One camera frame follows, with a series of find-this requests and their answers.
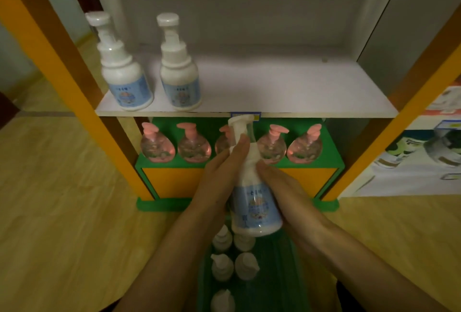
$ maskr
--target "yellow wooden post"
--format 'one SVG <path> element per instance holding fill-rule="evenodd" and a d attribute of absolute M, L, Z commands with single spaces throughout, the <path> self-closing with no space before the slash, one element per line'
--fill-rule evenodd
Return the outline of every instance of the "yellow wooden post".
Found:
<path fill-rule="evenodd" d="M 103 94 L 48 0 L 0 0 L 0 20 L 142 200 L 153 200 L 116 117 L 98 117 Z"/>
<path fill-rule="evenodd" d="M 344 158 L 345 172 L 322 200 L 334 200 L 461 74 L 461 6 L 389 96 L 394 119 L 371 119 Z"/>

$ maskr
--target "person's right hand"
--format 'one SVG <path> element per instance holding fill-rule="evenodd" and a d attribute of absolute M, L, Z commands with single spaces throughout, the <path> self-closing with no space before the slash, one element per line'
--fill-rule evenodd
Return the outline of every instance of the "person's right hand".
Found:
<path fill-rule="evenodd" d="M 333 224 L 315 208 L 312 198 L 294 178 L 262 160 L 256 164 L 256 169 L 274 193 L 288 234 L 304 250 L 316 255 L 325 230 Z"/>

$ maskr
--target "forearm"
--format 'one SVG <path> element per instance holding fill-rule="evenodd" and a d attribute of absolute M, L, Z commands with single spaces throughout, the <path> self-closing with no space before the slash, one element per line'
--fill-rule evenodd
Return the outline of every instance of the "forearm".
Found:
<path fill-rule="evenodd" d="M 346 231 L 330 222 L 320 232 L 320 261 L 367 311 L 447 311 Z"/>
<path fill-rule="evenodd" d="M 211 241 L 212 234 L 207 230 L 211 222 L 205 209 L 189 206 L 165 235 L 115 311 L 181 310 Z"/>

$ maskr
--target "green basket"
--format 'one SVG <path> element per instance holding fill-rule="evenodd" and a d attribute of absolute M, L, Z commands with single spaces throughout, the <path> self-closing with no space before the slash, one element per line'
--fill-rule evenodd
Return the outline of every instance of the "green basket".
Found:
<path fill-rule="evenodd" d="M 230 290 L 238 312 L 311 310 L 296 248 L 282 229 L 256 239 L 251 252 L 258 260 L 261 270 L 249 282 L 239 279 L 235 272 L 227 282 L 214 279 L 210 257 L 214 252 L 214 248 L 210 247 L 200 265 L 198 312 L 209 312 L 211 298 L 221 289 Z M 234 245 L 225 252 L 233 262 L 240 253 Z"/>

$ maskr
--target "hand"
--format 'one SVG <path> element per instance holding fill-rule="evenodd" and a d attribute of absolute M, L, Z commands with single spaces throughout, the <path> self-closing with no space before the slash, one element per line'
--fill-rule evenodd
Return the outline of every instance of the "hand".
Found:
<path fill-rule="evenodd" d="M 250 139 L 242 134 L 229 153 L 222 151 L 206 164 L 199 187 L 190 206 L 213 219 L 210 235 L 219 232 L 224 223 L 225 204 L 238 180 L 240 168 L 250 150 Z"/>
<path fill-rule="evenodd" d="M 256 164 L 258 174 L 272 190 L 285 218 L 284 227 L 300 247 L 312 255 L 324 229 L 332 223 L 317 210 L 303 187 L 283 171 L 266 165 L 262 160 Z"/>

